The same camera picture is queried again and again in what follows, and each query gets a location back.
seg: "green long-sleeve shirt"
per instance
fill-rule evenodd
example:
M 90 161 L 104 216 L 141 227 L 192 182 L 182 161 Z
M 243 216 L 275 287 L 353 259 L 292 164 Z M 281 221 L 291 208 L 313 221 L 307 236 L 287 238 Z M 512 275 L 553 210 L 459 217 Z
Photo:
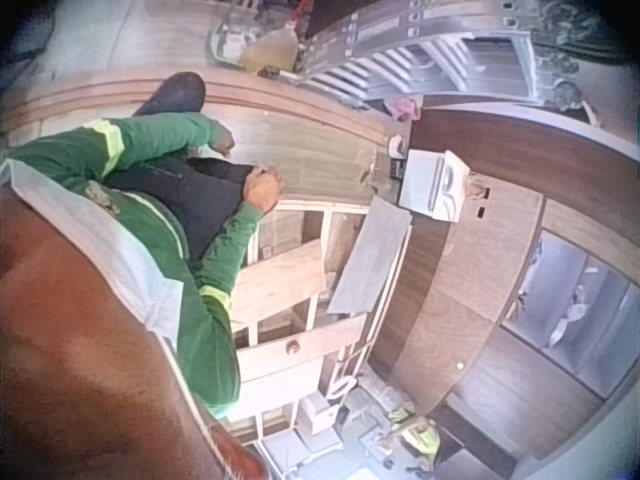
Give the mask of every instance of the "green long-sleeve shirt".
M 242 204 L 203 258 L 187 266 L 184 231 L 160 202 L 98 185 L 112 171 L 215 142 L 219 124 L 194 114 L 99 120 L 11 152 L 66 189 L 105 207 L 149 250 L 167 278 L 184 283 L 177 357 L 189 388 L 220 417 L 237 398 L 240 373 L 229 321 L 230 294 L 261 213 Z

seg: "hand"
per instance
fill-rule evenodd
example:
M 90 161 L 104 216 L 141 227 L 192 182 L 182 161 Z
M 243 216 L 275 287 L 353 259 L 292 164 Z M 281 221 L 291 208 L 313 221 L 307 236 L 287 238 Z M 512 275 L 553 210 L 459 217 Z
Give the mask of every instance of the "hand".
M 264 214 L 276 206 L 283 188 L 284 182 L 275 170 L 254 168 L 247 175 L 242 193 L 245 202 Z
M 227 127 L 221 123 L 215 123 L 216 125 L 214 128 L 218 133 L 218 138 L 215 142 L 211 142 L 209 147 L 211 147 L 211 150 L 224 155 L 225 158 L 229 158 L 231 156 L 231 149 L 236 145 L 236 142 L 233 140 L 233 135 L 231 135 L 231 132 Z

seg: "black shoe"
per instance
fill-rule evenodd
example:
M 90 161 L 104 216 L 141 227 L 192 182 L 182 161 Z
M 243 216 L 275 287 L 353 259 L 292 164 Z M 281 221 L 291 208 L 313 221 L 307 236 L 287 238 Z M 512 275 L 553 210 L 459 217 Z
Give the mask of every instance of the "black shoe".
M 171 75 L 151 95 L 134 116 L 167 112 L 199 112 L 204 105 L 207 87 L 200 75 L 180 72 Z

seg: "reflective stripe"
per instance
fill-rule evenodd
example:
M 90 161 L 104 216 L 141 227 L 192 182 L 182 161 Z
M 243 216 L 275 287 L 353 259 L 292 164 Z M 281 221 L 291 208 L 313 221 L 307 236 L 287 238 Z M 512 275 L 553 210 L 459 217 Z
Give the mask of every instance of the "reflective stripe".
M 182 242 L 180 242 L 180 237 L 178 236 L 178 232 L 176 232 L 176 230 L 173 228 L 173 225 L 171 225 L 171 222 L 169 222 L 169 220 L 167 220 L 167 218 L 164 215 L 162 215 L 162 213 L 153 205 L 153 203 L 136 195 L 135 193 L 131 193 L 131 192 L 120 192 L 120 193 L 122 193 L 123 195 L 126 195 L 127 197 L 131 197 L 137 200 L 138 202 L 143 204 L 145 207 L 147 207 L 149 210 L 151 210 L 153 213 L 155 213 L 158 216 L 158 218 L 160 218 L 164 222 L 164 224 L 167 226 L 169 231 L 173 234 L 173 236 L 176 239 L 176 244 L 178 246 L 178 255 L 180 256 L 180 258 L 184 258 L 184 251 L 182 250 Z
M 200 295 L 215 298 L 222 304 L 227 313 L 231 312 L 231 297 L 228 293 L 224 293 L 222 290 L 205 285 L 200 288 Z
M 115 125 L 112 125 L 108 120 L 96 120 L 85 125 L 85 128 L 90 128 L 98 133 L 104 135 L 107 142 L 107 152 L 109 152 L 109 159 L 104 166 L 102 172 L 102 178 L 106 177 L 118 164 L 120 155 L 124 152 L 124 142 L 122 141 L 122 133 L 120 129 Z

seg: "round knob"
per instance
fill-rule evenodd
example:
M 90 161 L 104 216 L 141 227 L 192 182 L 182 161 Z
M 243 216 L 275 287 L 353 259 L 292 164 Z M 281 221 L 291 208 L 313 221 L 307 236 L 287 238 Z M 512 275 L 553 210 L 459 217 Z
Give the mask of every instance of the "round knob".
M 300 351 L 300 344 L 296 340 L 287 343 L 287 354 L 294 355 Z

